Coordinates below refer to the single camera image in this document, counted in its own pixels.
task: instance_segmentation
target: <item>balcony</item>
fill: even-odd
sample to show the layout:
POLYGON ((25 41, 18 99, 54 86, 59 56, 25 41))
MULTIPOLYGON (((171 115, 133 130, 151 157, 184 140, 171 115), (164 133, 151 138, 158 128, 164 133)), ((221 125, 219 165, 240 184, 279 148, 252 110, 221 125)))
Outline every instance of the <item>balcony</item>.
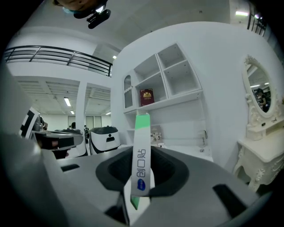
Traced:
POLYGON ((52 63, 93 71, 111 77, 112 63, 82 52, 50 46, 18 46, 6 49, 6 63, 52 63))

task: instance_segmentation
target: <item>ornate mirror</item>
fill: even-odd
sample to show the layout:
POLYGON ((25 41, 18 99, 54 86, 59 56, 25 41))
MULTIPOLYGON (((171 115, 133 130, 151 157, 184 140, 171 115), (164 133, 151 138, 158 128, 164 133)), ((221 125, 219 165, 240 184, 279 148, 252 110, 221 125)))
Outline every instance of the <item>ornate mirror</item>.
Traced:
POLYGON ((252 56, 244 60, 243 81, 249 105, 248 126, 269 124, 281 115, 269 73, 252 56))

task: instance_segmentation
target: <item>railing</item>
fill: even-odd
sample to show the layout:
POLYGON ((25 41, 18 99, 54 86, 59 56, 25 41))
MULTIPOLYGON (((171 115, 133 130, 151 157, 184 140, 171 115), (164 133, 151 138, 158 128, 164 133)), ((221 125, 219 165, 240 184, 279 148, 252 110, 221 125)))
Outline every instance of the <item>railing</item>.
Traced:
POLYGON ((247 29, 251 30, 252 32, 258 33, 261 36, 264 36, 266 25, 266 21, 262 18, 260 13, 256 11, 256 8, 253 5, 249 4, 249 18, 247 29))
POLYGON ((44 62, 67 65, 97 72, 111 77, 112 64, 82 52, 50 46, 19 46, 6 49, 4 59, 7 63, 44 62))

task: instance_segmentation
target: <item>white vanity table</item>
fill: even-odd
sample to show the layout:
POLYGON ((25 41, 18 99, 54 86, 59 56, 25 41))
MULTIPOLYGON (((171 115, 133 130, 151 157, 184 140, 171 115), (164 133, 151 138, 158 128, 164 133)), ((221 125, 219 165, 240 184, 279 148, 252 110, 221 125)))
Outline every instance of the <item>white vanity table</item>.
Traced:
POLYGON ((270 184, 284 167, 284 116, 281 115, 276 90, 271 84, 269 74, 251 56, 245 60, 243 80, 249 105, 247 136, 238 141, 241 149, 233 174, 238 177, 243 167, 251 178, 248 187, 256 192, 261 184, 270 184), (267 112, 259 107, 255 99, 259 90, 253 90, 261 84, 269 85, 271 93, 271 104, 267 112))

